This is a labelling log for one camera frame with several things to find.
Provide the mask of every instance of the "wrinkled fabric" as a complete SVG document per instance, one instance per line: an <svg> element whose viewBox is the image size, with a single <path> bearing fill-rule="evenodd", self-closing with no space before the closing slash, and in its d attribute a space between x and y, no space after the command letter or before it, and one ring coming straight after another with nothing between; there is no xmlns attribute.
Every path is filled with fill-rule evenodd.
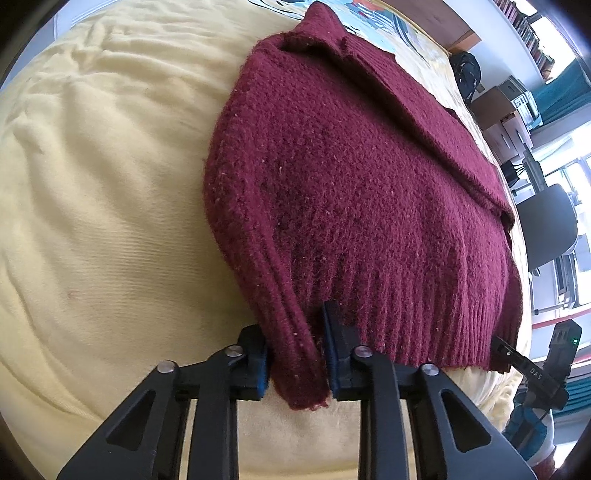
<svg viewBox="0 0 591 480"><path fill-rule="evenodd" d="M496 170L453 111L326 5L247 59L204 199L293 408L327 397L328 299L397 363L507 367L491 339L515 344L522 291Z"/></svg>

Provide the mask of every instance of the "bed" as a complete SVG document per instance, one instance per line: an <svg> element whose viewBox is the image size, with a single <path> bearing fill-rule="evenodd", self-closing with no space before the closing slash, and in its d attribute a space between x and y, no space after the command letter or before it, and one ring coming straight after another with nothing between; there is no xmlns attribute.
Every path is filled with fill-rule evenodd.
<svg viewBox="0 0 591 480"><path fill-rule="evenodd" d="M326 3L453 108L494 163L441 47L377 0ZM250 49L309 4L122 0L0 94L0 411L45 478L158 361L202 361L254 323L204 216L203 163ZM518 224L511 237L528 353ZM448 373L504 427L520 375ZM241 475L356 478L358 428L355 403L295 412L270 389L239 406Z"/></svg>

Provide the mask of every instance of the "curtain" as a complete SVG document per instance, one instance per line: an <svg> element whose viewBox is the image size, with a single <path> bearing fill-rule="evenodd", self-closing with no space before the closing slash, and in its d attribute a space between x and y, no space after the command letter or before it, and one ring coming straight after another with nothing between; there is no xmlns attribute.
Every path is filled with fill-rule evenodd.
<svg viewBox="0 0 591 480"><path fill-rule="evenodd" d="M569 400L561 411L553 411L555 418L571 415L591 407L591 378L575 380L566 385Z"/></svg>
<svg viewBox="0 0 591 480"><path fill-rule="evenodd" d="M577 60L552 82L533 92L544 125L591 102L591 85Z"/></svg>

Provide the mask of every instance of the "chair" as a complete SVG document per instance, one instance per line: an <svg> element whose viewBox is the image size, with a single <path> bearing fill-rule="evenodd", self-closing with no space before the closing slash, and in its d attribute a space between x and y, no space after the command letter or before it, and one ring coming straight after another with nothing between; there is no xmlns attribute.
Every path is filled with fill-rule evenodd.
<svg viewBox="0 0 591 480"><path fill-rule="evenodd" d="M558 258L577 242L577 215L560 185L552 185L517 205L530 272Z"/></svg>

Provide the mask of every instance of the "bolt head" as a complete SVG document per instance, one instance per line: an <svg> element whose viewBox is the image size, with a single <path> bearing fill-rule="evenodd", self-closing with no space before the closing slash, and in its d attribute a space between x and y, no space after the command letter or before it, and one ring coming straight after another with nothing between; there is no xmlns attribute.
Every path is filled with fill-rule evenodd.
<svg viewBox="0 0 591 480"><path fill-rule="evenodd" d="M360 358L369 358L370 356L372 356L374 354L372 352L372 349L366 345L356 346L353 351L354 351L355 355L357 355Z"/></svg>
<svg viewBox="0 0 591 480"><path fill-rule="evenodd" d="M435 377L439 373L439 369L433 364L424 364L421 370L423 370L425 375L429 375L429 377Z"/></svg>
<svg viewBox="0 0 591 480"><path fill-rule="evenodd" d="M174 367L176 367L176 364L172 360L162 360L156 366L156 370L158 370L161 374L169 374L174 372Z"/></svg>
<svg viewBox="0 0 591 480"><path fill-rule="evenodd" d="M226 356L229 356L230 358L237 358L244 355L244 348L240 345L230 345L226 348L225 353Z"/></svg>

